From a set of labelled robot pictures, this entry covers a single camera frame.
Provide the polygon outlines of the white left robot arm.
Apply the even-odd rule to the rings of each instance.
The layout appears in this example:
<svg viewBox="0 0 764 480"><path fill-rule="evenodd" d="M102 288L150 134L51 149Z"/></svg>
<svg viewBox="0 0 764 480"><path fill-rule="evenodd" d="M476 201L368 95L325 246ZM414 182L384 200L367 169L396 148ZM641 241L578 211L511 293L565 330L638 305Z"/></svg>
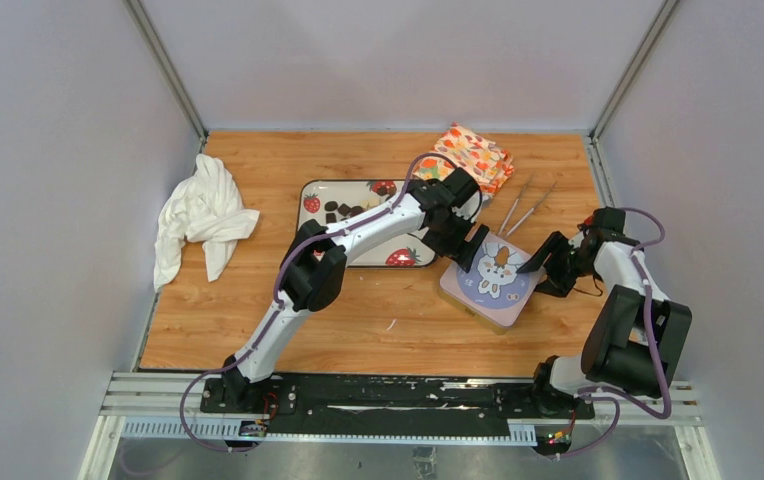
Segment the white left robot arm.
<svg viewBox="0 0 764 480"><path fill-rule="evenodd" d="M442 180L407 179L398 194L351 218L305 222L295 234L273 287L273 301L246 344L220 369L226 400L241 413L264 400L262 381L304 321L340 295L345 271L358 257L396 237L421 232L436 255L469 271L489 229L460 215L480 201L477 181L462 168Z"/></svg>

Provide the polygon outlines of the silver tin lid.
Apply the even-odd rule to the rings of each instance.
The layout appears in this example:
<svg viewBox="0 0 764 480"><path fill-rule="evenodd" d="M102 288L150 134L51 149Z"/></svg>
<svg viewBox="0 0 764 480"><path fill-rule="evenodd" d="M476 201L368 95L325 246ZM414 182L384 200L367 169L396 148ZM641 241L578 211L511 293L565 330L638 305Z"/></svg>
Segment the silver tin lid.
<svg viewBox="0 0 764 480"><path fill-rule="evenodd" d="M518 301L525 305L534 293L543 272L518 273L531 255L490 233L476 254L471 271L451 264L440 278L439 292L467 296L489 308L506 308Z"/></svg>

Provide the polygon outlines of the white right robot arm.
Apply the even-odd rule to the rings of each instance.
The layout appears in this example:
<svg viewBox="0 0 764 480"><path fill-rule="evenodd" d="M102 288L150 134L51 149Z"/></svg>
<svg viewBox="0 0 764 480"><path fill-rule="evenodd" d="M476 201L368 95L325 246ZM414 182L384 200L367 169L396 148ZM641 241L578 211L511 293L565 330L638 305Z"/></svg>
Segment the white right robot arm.
<svg viewBox="0 0 764 480"><path fill-rule="evenodd" d="M577 356L553 356L539 364L529 403L554 417L569 395L602 388L633 397L662 398L670 387L691 323L691 310L671 300L645 263L651 241L625 232L628 208L595 210L568 238L552 233L521 273L540 273L538 293L566 297L578 279L604 287L605 302Z"/></svg>

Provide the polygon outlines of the yellow tin box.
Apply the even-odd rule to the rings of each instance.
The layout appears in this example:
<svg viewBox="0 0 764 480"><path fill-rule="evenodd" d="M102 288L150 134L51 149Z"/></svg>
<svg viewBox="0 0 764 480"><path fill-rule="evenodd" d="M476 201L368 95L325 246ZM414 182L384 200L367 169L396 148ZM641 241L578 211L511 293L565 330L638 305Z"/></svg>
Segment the yellow tin box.
<svg viewBox="0 0 764 480"><path fill-rule="evenodd" d="M439 296L456 310L472 317L497 335L505 335L511 330L525 306L523 301L518 301L506 308L489 308L472 301L467 296L457 296L443 290L439 292Z"/></svg>

